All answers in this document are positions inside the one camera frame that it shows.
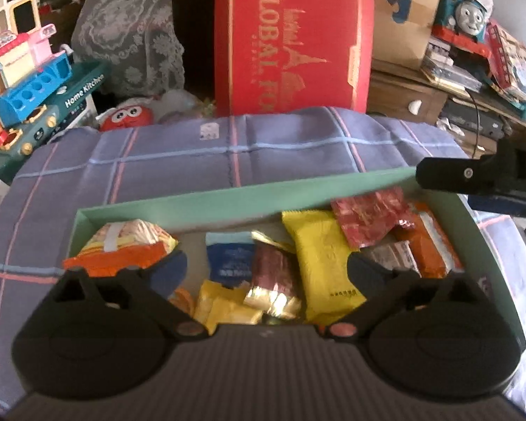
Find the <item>grey lace cloth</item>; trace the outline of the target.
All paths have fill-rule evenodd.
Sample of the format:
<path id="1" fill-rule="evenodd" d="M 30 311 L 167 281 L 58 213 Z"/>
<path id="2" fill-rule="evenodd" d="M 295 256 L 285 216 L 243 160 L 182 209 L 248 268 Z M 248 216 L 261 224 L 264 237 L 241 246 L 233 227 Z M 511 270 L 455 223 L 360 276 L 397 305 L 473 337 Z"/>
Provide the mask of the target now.
<path id="1" fill-rule="evenodd" d="M 109 65 L 105 90 L 123 98 L 162 95 L 185 84 L 184 48 L 172 0 L 85 0 L 71 47 L 80 63 Z"/>

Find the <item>long yellow snack bar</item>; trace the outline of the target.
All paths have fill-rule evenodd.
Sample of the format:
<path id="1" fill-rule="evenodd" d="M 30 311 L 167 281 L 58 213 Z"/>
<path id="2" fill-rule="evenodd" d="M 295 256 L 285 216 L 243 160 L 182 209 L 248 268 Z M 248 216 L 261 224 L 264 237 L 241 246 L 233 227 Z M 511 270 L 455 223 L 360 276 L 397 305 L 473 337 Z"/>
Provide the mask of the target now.
<path id="1" fill-rule="evenodd" d="M 204 280 L 198 292 L 194 319 L 203 324 L 210 335 L 219 324 L 258 324 L 263 312 L 244 303 L 249 289 L 247 282 L 228 288 L 215 281 Z"/>

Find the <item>yellow wafer snack pack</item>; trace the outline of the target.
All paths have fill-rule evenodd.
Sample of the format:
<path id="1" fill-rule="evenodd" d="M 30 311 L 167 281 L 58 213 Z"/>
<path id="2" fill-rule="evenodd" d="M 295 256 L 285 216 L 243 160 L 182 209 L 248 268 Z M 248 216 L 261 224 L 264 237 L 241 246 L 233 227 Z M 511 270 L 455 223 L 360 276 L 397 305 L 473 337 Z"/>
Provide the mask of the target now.
<path id="1" fill-rule="evenodd" d="M 351 248 L 334 214 L 325 210 L 284 211 L 282 223 L 295 242 L 307 322 L 331 325 L 366 301 L 350 281 Z"/>

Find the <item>purple plaid tablecloth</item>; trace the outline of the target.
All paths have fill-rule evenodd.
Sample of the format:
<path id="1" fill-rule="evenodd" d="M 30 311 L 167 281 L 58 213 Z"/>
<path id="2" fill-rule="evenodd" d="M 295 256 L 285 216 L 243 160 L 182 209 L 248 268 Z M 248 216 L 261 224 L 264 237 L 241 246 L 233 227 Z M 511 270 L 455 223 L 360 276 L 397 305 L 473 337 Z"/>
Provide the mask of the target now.
<path id="1" fill-rule="evenodd" d="M 0 206 L 0 418 L 24 395 L 13 338 L 60 276 L 81 208 L 463 156 L 434 126 L 340 108 L 221 118 L 212 140 L 201 126 L 177 117 L 107 133 L 73 129 L 14 179 Z"/>

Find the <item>small orange round snack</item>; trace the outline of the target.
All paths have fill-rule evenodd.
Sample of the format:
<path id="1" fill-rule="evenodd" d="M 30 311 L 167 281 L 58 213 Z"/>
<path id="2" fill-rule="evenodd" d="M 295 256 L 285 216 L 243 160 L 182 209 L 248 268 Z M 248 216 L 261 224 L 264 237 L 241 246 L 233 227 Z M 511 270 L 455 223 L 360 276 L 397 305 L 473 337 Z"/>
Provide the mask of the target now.
<path id="1" fill-rule="evenodd" d="M 182 287 L 176 288 L 176 290 L 168 296 L 168 301 L 191 318 L 195 315 L 195 299 L 186 289 Z"/>

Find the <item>red plush toy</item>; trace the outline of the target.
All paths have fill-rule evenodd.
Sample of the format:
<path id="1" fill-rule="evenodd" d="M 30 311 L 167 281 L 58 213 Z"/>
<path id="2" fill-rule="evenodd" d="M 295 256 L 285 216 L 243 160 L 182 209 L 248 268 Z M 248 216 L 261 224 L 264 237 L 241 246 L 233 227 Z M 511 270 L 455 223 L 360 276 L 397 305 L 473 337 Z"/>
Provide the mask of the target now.
<path id="1" fill-rule="evenodd" d="M 119 107 L 107 113 L 101 120 L 99 130 L 101 132 L 150 126 L 155 123 L 154 113 L 149 107 L 132 105 Z"/>

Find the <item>brown cardboard box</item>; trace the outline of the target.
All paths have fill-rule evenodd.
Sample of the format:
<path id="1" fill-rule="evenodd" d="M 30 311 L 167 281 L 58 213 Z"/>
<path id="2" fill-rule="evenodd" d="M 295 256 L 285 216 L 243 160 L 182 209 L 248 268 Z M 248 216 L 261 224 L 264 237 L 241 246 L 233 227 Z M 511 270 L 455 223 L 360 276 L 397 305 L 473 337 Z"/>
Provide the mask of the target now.
<path id="1" fill-rule="evenodd" d="M 372 57 L 421 67 L 439 0 L 374 0 Z"/>

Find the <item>red gift box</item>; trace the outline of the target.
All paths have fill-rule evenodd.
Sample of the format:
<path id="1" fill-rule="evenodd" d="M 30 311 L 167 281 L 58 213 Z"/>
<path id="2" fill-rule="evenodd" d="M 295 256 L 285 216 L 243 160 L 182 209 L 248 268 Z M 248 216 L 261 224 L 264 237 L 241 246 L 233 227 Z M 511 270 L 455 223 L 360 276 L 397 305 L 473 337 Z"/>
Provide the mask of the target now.
<path id="1" fill-rule="evenodd" d="M 373 24 L 374 0 L 215 0 L 217 112 L 365 111 Z"/>

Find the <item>orange white snack pack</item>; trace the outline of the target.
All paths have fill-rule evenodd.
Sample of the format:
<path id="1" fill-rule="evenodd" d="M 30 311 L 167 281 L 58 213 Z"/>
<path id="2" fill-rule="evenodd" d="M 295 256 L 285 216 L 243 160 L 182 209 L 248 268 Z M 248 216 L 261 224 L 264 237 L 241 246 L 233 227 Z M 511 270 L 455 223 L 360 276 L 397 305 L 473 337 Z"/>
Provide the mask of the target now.
<path id="1" fill-rule="evenodd" d="M 422 201 L 411 201 L 405 224 L 393 229 L 397 240 L 407 241 L 423 278 L 443 279 L 464 266 L 436 217 Z"/>

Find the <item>mint green cardboard box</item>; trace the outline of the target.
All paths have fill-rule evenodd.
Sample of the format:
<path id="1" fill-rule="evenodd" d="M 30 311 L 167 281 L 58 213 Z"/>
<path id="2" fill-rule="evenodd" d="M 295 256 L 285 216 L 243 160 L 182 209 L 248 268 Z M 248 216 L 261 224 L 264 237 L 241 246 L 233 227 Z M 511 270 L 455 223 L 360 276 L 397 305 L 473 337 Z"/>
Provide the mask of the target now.
<path id="1" fill-rule="evenodd" d="M 331 200 L 399 185 L 404 193 L 427 203 L 442 226 L 466 273 L 488 279 L 492 300 L 523 348 L 526 335 L 517 313 L 511 284 L 497 253 L 474 221 L 466 198 L 449 192 L 424 190 L 412 167 L 353 173 L 297 181 L 196 192 L 142 201 L 127 201 L 76 211 L 69 256 L 76 256 L 107 222 L 142 219 L 176 234 L 231 227 L 276 219 L 286 210 L 317 209 Z"/>

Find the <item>wooden tv cabinet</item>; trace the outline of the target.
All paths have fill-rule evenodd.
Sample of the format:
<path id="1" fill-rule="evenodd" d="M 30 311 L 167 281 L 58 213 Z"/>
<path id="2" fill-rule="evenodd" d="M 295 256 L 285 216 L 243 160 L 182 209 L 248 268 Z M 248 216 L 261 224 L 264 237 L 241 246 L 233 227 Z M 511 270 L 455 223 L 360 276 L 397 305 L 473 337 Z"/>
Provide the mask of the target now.
<path id="1" fill-rule="evenodd" d="M 502 139 L 526 148 L 526 121 L 496 93 L 462 91 L 380 60 L 371 64 L 367 113 L 439 126 L 474 158 L 494 153 Z"/>

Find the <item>blue white cracker pack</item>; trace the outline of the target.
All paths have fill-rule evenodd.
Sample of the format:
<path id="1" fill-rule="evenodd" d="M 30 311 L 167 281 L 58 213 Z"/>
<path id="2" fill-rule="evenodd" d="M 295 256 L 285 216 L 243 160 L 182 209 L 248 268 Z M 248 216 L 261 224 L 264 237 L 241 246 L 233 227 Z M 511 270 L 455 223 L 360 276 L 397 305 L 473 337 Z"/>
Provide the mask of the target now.
<path id="1" fill-rule="evenodd" d="M 205 244 L 212 281 L 227 287 L 251 282 L 255 241 L 250 231 L 209 232 Z"/>

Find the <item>toy kitchen playset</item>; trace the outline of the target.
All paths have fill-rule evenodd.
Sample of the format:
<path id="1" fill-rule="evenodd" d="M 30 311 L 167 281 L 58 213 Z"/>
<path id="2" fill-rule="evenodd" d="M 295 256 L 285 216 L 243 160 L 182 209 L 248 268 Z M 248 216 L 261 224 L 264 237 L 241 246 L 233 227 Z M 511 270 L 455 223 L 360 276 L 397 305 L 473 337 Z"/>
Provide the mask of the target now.
<path id="1" fill-rule="evenodd" d="M 76 63 L 53 48 L 54 24 L 38 0 L 0 0 L 0 180 L 11 183 L 40 146 L 96 114 L 93 93 L 108 76 L 103 62 Z"/>

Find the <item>orange puffy snack bag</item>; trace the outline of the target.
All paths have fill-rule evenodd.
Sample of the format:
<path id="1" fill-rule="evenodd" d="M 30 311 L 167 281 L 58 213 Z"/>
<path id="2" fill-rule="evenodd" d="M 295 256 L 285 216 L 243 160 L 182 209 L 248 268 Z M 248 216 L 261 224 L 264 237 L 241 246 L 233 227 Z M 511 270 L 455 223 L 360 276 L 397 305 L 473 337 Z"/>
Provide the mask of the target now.
<path id="1" fill-rule="evenodd" d="M 84 269 L 92 278 L 116 276 L 129 266 L 146 269 L 176 250 L 178 240 L 159 225 L 143 220 L 110 222 L 94 233 L 64 270 Z"/>

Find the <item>red gold foil pack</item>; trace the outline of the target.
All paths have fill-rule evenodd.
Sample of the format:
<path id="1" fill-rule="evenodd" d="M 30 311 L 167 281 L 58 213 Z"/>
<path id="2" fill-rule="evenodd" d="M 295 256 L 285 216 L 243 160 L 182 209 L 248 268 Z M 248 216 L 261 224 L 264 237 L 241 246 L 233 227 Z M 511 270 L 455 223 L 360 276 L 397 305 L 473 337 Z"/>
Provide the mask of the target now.
<path id="1" fill-rule="evenodd" d="M 244 304 L 275 318 L 298 318 L 303 289 L 295 247 L 260 231 L 252 231 L 251 238 L 255 255 L 251 263 L 251 286 Z"/>

